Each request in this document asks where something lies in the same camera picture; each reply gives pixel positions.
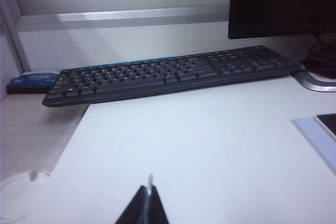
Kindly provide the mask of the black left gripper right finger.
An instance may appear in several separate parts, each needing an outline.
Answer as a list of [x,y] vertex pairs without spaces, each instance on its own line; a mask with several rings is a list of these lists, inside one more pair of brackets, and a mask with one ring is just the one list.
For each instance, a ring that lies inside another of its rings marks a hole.
[[152,192],[149,201],[148,222],[150,224],[168,224],[165,210],[163,208],[158,190],[155,186],[152,187]]

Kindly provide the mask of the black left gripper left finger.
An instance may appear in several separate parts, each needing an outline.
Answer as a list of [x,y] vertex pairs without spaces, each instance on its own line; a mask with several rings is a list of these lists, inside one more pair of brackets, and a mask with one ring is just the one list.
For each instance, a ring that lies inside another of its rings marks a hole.
[[117,224],[134,224],[141,223],[145,201],[147,200],[148,193],[145,186],[140,186],[131,201],[128,203],[125,210],[117,219]]

